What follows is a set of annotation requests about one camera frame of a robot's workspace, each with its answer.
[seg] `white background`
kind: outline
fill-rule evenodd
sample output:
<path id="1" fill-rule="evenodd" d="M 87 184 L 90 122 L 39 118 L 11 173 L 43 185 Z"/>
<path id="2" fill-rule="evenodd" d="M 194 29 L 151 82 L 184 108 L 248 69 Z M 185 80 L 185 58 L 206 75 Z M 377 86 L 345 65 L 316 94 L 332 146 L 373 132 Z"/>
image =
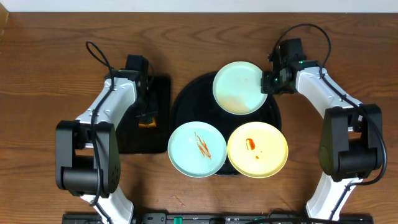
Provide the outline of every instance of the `white background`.
<path id="1" fill-rule="evenodd" d="M 398 0 L 0 0 L 10 12 L 398 12 Z"/>

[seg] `wooden table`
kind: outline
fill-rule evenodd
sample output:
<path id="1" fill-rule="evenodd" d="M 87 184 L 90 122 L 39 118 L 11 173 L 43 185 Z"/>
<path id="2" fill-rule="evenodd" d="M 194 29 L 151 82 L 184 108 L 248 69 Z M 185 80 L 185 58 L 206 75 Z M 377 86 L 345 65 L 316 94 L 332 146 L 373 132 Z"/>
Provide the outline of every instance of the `wooden table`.
<path id="1" fill-rule="evenodd" d="M 60 223 L 65 212 L 94 212 L 55 185 L 55 126 L 91 105 L 106 73 L 86 51 L 86 40 L 95 41 L 114 67 L 123 67 L 127 54 L 143 54 L 172 76 L 174 100 L 189 81 L 229 62 L 271 69 L 267 54 L 275 41 L 301 22 L 329 33 L 333 51 L 326 67 L 333 79 L 383 112 L 386 175 L 356 188 L 343 213 L 370 213 L 376 223 L 398 220 L 398 15 L 12 13 L 0 46 L 0 223 Z M 308 58 L 323 60 L 327 44 L 319 31 L 304 27 L 288 37 L 301 37 Z M 277 175 L 193 179 L 167 154 L 121 155 L 127 198 L 140 212 L 302 211 L 322 173 L 322 119 L 303 96 L 275 98 L 289 144 Z"/>

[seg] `white plate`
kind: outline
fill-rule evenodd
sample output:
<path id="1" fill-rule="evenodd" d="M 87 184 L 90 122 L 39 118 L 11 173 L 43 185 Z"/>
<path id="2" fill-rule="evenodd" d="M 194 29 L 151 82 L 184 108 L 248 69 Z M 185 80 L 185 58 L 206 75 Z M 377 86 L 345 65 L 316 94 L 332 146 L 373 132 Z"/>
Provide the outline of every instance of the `white plate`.
<path id="1" fill-rule="evenodd" d="M 190 177 L 215 174 L 226 159 L 223 135 L 212 125 L 198 121 L 179 126 L 171 135 L 167 148 L 174 167 Z"/>
<path id="2" fill-rule="evenodd" d="M 261 93 L 262 70 L 249 62 L 233 62 L 218 71 L 213 95 L 225 111 L 244 115 L 255 112 L 266 101 Z"/>

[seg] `food residue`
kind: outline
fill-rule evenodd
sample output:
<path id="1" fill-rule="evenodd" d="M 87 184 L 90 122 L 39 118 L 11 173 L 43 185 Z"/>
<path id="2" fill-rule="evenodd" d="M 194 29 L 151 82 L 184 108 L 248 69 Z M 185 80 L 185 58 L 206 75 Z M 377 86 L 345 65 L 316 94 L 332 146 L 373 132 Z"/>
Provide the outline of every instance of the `food residue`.
<path id="1" fill-rule="evenodd" d="M 182 203 L 182 201 L 177 196 L 173 195 L 172 197 L 178 200 L 179 205 L 181 205 L 181 207 L 185 207 L 185 205 Z"/>
<path id="2" fill-rule="evenodd" d="M 251 150 L 254 150 L 254 148 L 256 147 L 256 145 L 254 144 L 253 139 L 248 138 L 246 139 L 246 148 L 249 150 L 249 147 L 251 148 Z"/>
<path id="3" fill-rule="evenodd" d="M 209 159 L 211 159 L 211 155 L 209 152 L 209 149 L 207 148 L 206 142 L 205 140 L 200 139 L 200 137 L 197 135 L 197 133 L 195 132 L 195 136 L 197 139 L 197 144 L 200 150 L 200 153 L 203 157 L 208 157 Z"/>

